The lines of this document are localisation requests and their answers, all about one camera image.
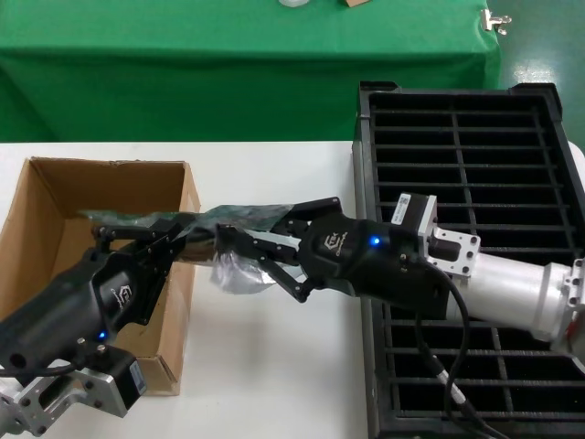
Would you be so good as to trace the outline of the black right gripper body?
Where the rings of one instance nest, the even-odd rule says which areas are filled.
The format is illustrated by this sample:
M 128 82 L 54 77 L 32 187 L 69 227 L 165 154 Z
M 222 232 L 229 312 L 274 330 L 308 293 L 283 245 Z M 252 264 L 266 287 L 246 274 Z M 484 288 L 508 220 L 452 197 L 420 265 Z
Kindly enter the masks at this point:
M 430 318 L 446 317 L 447 282 L 426 260 L 412 229 L 322 217 L 301 238 L 298 262 L 316 289 L 369 297 Z

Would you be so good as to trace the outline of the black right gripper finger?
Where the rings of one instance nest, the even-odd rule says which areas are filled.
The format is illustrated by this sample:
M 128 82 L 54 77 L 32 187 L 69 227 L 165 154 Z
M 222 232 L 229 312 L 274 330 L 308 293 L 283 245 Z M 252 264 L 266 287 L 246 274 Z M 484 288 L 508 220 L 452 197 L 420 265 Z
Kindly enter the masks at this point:
M 231 294 L 257 294 L 277 284 L 304 303 L 314 283 L 297 278 L 303 273 L 294 247 L 254 237 L 245 230 L 216 228 L 214 283 Z
M 323 198 L 295 204 L 270 229 L 271 233 L 303 239 L 325 232 L 346 232 L 346 217 L 338 198 Z

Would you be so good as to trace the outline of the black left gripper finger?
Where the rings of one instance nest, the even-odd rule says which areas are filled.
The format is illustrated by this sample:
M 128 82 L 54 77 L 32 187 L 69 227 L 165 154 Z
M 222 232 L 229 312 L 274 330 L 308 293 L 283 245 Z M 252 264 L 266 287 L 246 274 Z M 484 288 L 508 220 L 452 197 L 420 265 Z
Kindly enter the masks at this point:
M 184 248 L 184 241 L 156 241 L 145 249 L 135 303 L 137 324 L 146 326 L 149 323 L 171 266 Z
M 121 251 L 139 251 L 165 236 L 176 234 L 195 220 L 194 214 L 150 214 L 136 218 L 102 220 L 92 227 L 96 246 L 109 251 L 114 241 L 126 241 Z

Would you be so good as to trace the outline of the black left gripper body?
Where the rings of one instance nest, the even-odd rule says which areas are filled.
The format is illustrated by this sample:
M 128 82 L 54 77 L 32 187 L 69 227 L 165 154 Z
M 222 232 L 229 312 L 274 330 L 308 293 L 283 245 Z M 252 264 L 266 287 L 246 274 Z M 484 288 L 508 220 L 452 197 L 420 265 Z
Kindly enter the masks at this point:
M 1 365 L 24 374 L 71 361 L 79 340 L 105 342 L 125 326 L 148 324 L 159 295 L 159 251 L 130 243 L 87 249 L 40 293 L 1 322 Z

